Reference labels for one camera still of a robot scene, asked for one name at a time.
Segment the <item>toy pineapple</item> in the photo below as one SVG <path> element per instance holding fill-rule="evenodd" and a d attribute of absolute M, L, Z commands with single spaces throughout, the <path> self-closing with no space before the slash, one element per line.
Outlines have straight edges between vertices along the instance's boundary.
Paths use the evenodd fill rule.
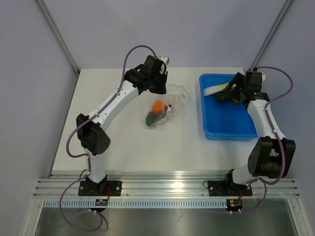
<path fill-rule="evenodd" d="M 232 101 L 235 104 L 239 104 L 240 103 L 237 99 L 235 99 L 232 96 L 231 92 L 228 92 L 228 91 L 217 92 L 216 93 L 216 100 L 218 102 Z"/>

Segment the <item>dark green avocado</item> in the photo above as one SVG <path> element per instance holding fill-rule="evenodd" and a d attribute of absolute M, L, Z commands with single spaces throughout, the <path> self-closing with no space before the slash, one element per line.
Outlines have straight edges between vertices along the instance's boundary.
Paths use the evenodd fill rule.
<path fill-rule="evenodd" d="M 146 119 L 145 119 L 145 123 L 148 127 L 152 126 L 155 121 L 156 121 L 156 115 L 154 112 L 148 112 L 147 116 L 146 116 Z"/>

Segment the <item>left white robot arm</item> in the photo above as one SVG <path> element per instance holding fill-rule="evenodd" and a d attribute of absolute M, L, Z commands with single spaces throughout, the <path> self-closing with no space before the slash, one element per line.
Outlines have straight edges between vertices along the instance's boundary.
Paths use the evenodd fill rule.
<path fill-rule="evenodd" d="M 111 140 L 106 134 L 111 122 L 122 109 L 142 92 L 166 93 L 169 57 L 147 56 L 145 62 L 124 73 L 123 82 L 99 107 L 87 116 L 78 115 L 77 137 L 88 155 L 89 190 L 96 196 L 106 191 L 107 174 L 103 153 Z"/>

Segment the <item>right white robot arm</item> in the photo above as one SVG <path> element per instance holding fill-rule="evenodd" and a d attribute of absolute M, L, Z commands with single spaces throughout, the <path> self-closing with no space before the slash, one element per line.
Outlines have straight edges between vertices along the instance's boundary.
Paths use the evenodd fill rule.
<path fill-rule="evenodd" d="M 236 194 L 241 184 L 250 185 L 256 181 L 277 184 L 287 175 L 296 149 L 295 142 L 285 137 L 272 114 L 271 104 L 275 99 L 270 99 L 261 90 L 264 77 L 258 67 L 245 74 L 237 73 L 223 90 L 244 105 L 258 136 L 247 164 L 231 170 L 231 178 L 223 183 L 229 195 Z"/>

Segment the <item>clear zip top bag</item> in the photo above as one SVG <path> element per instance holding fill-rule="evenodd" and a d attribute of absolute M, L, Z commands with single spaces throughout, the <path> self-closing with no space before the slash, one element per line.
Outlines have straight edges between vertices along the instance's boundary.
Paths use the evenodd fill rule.
<path fill-rule="evenodd" d="M 171 111 L 167 113 L 167 120 L 165 122 L 169 121 L 176 115 L 182 113 L 191 104 L 191 97 L 184 86 L 179 86 L 175 84 L 167 84 L 166 94 L 163 94 L 163 95 L 155 94 L 154 97 L 150 98 L 149 104 L 147 105 L 148 111 L 146 113 L 146 116 L 148 112 L 152 111 L 152 105 L 157 100 L 163 101 L 165 106 L 172 106 Z M 146 116 L 144 118 L 144 125 L 148 129 L 153 129 L 165 123 L 165 122 L 155 122 L 152 126 L 148 127 L 145 123 Z"/>

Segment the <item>orange persimmon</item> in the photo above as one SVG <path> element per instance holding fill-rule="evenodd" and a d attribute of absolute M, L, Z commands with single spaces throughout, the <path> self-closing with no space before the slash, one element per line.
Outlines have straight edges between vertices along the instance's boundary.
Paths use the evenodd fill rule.
<path fill-rule="evenodd" d="M 164 102 L 161 101 L 161 100 L 157 100 L 154 102 L 154 104 L 152 105 L 152 111 L 155 113 L 155 114 L 158 114 L 160 112 L 162 112 L 164 110 Z"/>

